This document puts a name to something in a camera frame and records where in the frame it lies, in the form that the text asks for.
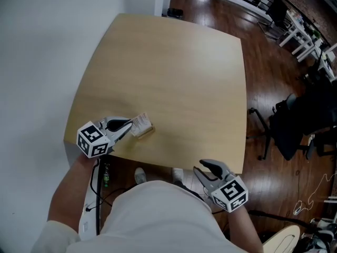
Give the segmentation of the white desk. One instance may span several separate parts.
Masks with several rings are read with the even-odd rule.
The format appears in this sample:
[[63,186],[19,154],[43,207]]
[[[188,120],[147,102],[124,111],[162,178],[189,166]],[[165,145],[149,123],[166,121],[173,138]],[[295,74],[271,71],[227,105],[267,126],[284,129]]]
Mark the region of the white desk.
[[321,62],[319,64],[319,70],[324,69],[326,75],[330,80],[335,79],[332,67],[328,63],[328,55],[322,49],[323,41],[322,36],[319,38],[313,38],[304,29],[304,25],[295,18],[295,14],[290,10],[286,11],[286,18],[290,21],[290,27],[285,32],[286,38],[279,44],[279,47],[283,47],[291,39],[297,40],[299,46],[292,51],[292,55],[296,57],[298,62],[302,62],[309,55],[314,56],[316,59],[321,56]]

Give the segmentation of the black office chair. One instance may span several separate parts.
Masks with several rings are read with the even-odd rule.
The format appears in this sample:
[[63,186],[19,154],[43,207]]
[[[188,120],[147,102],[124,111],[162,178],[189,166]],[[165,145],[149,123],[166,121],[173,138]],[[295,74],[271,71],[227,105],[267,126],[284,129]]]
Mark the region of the black office chair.
[[314,141],[310,141],[308,145],[301,144],[303,132],[294,113],[295,102],[296,96],[290,94],[285,100],[276,104],[273,115],[269,117],[269,123],[264,120],[258,109],[248,109],[248,114],[255,113],[264,128],[264,132],[259,136],[265,136],[265,149],[264,154],[258,156],[259,160],[266,159],[271,140],[274,140],[281,155],[288,161],[293,158],[297,150],[303,151],[305,158],[310,159]]

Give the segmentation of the person's left white shoe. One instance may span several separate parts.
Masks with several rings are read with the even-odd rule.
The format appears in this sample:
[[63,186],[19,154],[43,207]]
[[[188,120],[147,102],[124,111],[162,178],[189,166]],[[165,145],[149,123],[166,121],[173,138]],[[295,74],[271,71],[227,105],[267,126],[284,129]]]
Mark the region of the person's left white shoe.
[[135,169],[134,178],[135,178],[136,184],[142,184],[142,183],[147,182],[146,173],[140,167],[138,167],[138,168]]

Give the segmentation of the person's white shirt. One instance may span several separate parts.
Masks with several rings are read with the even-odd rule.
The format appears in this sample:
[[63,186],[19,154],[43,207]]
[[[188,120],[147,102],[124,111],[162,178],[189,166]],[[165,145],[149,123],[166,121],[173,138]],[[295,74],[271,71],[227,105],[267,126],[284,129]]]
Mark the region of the person's white shirt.
[[101,233],[89,240],[48,221],[32,253],[245,253],[226,238],[209,206],[164,181],[118,196]]

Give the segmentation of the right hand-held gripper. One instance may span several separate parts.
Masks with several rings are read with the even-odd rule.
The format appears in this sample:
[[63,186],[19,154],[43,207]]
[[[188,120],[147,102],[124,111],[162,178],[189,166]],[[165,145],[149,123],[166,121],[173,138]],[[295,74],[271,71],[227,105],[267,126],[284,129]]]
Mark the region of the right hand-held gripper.
[[201,169],[193,167],[200,183],[207,189],[213,203],[231,213],[248,201],[248,189],[239,176],[229,172],[224,162],[201,159],[200,164],[208,168],[217,178],[209,178]]

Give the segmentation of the person's right forearm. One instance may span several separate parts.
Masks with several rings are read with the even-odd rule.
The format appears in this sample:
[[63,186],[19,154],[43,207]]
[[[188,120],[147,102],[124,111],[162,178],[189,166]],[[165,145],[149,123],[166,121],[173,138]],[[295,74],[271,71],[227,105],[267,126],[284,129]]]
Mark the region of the person's right forearm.
[[230,241],[249,253],[264,253],[263,245],[244,206],[228,215]]

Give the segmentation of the black table leg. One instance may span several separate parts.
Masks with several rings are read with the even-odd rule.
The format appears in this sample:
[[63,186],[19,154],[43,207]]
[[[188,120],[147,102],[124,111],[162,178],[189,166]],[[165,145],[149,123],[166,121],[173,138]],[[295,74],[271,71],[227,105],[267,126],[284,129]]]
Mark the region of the black table leg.
[[[98,176],[97,176],[96,192],[99,195],[101,195],[102,180],[103,180],[103,164],[100,163],[100,160],[98,160],[98,163],[99,163],[99,165],[97,166]],[[101,202],[102,202],[102,200],[99,197],[96,197],[95,220],[96,220],[96,235],[97,236],[100,234],[100,230],[101,230],[101,221],[100,221]]]

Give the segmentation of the black visitor chair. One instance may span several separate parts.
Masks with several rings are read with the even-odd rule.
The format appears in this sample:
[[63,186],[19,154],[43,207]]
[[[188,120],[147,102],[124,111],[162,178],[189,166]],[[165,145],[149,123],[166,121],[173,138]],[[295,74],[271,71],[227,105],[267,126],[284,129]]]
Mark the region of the black visitor chair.
[[271,18],[270,23],[258,22],[259,28],[267,38],[277,41],[289,29],[289,21],[286,20],[288,8],[282,0],[273,0],[266,14]]

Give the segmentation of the person's right white shoe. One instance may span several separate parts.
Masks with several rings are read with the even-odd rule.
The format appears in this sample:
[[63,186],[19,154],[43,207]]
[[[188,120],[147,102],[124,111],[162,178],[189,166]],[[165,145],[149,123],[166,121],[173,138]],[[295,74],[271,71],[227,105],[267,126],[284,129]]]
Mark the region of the person's right white shoe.
[[183,184],[184,172],[183,169],[173,168],[172,169],[172,178],[174,184]]

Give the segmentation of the black waste bin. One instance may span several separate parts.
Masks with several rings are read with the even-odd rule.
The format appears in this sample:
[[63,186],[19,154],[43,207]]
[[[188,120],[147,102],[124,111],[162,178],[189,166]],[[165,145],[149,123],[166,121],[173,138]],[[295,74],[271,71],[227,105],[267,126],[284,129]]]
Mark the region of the black waste bin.
[[177,9],[177,8],[169,8],[167,10],[167,16],[172,17],[172,18],[178,18],[182,19],[184,15],[184,12],[182,9]]

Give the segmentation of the person's white shoe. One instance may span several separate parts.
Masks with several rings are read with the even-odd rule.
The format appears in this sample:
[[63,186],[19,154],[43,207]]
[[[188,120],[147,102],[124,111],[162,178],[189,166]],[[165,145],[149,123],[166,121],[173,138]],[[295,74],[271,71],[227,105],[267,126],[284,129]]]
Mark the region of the person's white shoe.
[[147,182],[146,173],[140,167],[138,167],[138,168],[135,169],[134,178],[135,178],[136,184],[142,184],[142,183]]
[[174,184],[183,184],[184,172],[183,169],[173,168],[172,169],[172,178]]

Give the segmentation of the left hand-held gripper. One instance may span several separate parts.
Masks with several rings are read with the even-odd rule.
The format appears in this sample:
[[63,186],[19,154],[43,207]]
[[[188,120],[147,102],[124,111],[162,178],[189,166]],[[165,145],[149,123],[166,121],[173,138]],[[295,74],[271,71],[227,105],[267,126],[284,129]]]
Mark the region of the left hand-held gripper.
[[96,122],[88,121],[77,131],[77,146],[88,158],[111,153],[131,129],[131,119],[108,116]]

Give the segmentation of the white printed paper label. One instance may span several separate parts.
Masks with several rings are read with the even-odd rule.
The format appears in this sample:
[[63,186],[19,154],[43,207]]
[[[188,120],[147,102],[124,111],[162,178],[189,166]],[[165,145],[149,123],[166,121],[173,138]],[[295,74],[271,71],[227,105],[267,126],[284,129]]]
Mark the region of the white printed paper label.
[[132,119],[130,132],[132,136],[140,138],[153,130],[153,125],[146,112],[143,112]]

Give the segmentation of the light wooden stool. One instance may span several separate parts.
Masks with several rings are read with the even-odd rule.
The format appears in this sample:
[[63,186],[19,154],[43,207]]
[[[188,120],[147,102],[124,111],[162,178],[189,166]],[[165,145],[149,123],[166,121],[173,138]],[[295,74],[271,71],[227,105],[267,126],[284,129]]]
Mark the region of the light wooden stool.
[[287,226],[263,244],[264,253],[292,253],[299,237],[300,228],[298,226]]

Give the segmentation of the person's left forearm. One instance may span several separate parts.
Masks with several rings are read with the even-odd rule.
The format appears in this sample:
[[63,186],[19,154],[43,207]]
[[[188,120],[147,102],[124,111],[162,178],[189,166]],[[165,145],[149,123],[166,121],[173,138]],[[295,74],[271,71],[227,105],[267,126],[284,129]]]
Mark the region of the person's left forearm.
[[48,221],[57,221],[78,232],[87,188],[96,158],[81,154],[71,165],[54,192]]

